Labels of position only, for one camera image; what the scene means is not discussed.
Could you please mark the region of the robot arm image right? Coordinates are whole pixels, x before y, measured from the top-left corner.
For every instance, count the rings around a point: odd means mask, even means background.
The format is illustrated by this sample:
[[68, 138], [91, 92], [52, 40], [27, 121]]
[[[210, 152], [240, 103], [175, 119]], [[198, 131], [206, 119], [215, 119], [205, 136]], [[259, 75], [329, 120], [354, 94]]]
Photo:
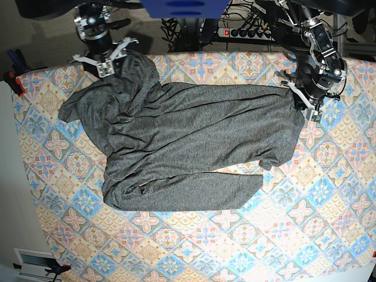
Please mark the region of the robot arm image right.
[[340, 98], [340, 94], [329, 91], [347, 80], [347, 64], [333, 46], [331, 32], [320, 21], [320, 9], [292, 1], [277, 1], [277, 5], [292, 26], [300, 29], [301, 40], [309, 47], [309, 55], [315, 63], [314, 66], [308, 62], [298, 63], [293, 75], [281, 72], [284, 78], [281, 84], [293, 92], [296, 109], [306, 110], [307, 120], [320, 123], [323, 117], [320, 107], [324, 98]]

